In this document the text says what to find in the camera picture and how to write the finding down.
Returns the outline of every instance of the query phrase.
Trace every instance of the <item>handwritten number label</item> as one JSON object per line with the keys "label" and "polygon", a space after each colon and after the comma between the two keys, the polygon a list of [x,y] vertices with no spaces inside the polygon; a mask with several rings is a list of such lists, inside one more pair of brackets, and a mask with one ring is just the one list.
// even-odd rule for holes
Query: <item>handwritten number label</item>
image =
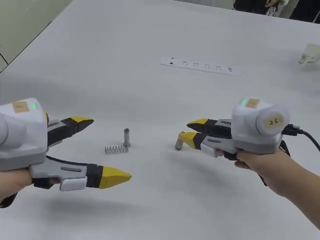
{"label": "handwritten number label", "polygon": [[13,110],[16,114],[29,112],[29,106],[26,101],[16,101],[12,103]]}
{"label": "handwritten number label", "polygon": [[280,114],[274,117],[270,117],[264,121],[264,127],[266,129],[273,129],[281,127],[284,124],[284,117]]}

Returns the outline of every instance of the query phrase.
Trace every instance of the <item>white plastic casing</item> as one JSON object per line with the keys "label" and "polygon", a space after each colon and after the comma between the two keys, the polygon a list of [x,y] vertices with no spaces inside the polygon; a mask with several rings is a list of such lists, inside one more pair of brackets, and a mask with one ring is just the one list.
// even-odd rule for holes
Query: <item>white plastic casing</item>
{"label": "white plastic casing", "polygon": [[277,143],[289,122],[286,107],[257,98],[243,99],[232,111],[232,139],[259,145]]}
{"label": "white plastic casing", "polygon": [[48,144],[46,114],[35,98],[0,106],[0,159],[45,153]]}

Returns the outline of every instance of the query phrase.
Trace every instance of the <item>metal spring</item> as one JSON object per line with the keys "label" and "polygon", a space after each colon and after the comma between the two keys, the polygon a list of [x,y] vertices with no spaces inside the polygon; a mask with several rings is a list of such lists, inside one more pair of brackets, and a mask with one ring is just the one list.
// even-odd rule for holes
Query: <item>metal spring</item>
{"label": "metal spring", "polygon": [[105,154],[124,154],[129,151],[127,146],[119,145],[119,146],[105,146],[104,152]]}
{"label": "metal spring", "polygon": [[178,136],[176,143],[174,145],[175,150],[181,151],[183,144],[184,144],[184,141],[180,140]]}

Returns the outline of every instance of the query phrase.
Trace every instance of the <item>small metal part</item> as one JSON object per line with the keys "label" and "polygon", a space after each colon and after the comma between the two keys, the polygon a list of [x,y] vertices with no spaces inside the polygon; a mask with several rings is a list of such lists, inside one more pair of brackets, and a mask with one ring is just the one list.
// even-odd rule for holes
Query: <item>small metal part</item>
{"label": "small metal part", "polygon": [[129,151],[128,147],[119,145],[119,146],[105,146],[104,153],[105,154],[124,154]]}
{"label": "small metal part", "polygon": [[184,144],[184,141],[180,140],[178,137],[174,145],[175,150],[180,151],[182,149],[183,144]]}
{"label": "small metal part", "polygon": [[125,146],[126,148],[130,147],[130,138],[129,138],[129,128],[124,129],[124,142],[123,142],[123,146]]}

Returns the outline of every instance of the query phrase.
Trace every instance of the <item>tan label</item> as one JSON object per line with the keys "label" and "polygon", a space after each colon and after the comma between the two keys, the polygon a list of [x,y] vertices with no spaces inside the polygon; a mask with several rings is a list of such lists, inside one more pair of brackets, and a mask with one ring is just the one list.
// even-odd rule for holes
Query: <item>tan label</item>
{"label": "tan label", "polygon": [[275,129],[284,124],[284,116],[278,114],[263,121],[265,129]]}
{"label": "tan label", "polygon": [[246,106],[247,108],[256,109],[259,103],[260,103],[260,100],[259,100],[259,99],[250,98],[250,99],[246,102],[245,106]]}
{"label": "tan label", "polygon": [[16,114],[30,112],[30,109],[26,101],[13,102],[12,106]]}

